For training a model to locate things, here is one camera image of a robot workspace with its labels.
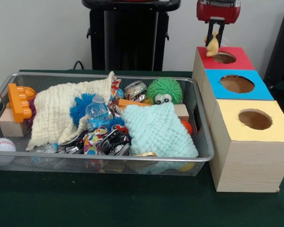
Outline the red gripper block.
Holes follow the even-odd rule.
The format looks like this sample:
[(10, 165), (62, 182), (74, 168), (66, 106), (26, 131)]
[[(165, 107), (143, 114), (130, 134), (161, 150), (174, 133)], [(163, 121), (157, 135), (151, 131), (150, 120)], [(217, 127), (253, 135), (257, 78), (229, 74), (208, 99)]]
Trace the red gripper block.
[(240, 14), (240, 1), (239, 0), (198, 0), (196, 5), (196, 15), (198, 20), (208, 22), (208, 32), (205, 39), (205, 45), (213, 39), (213, 26), (212, 20), (223, 20), (219, 22), (218, 43), (221, 46), (222, 35), (226, 24), (234, 24)]

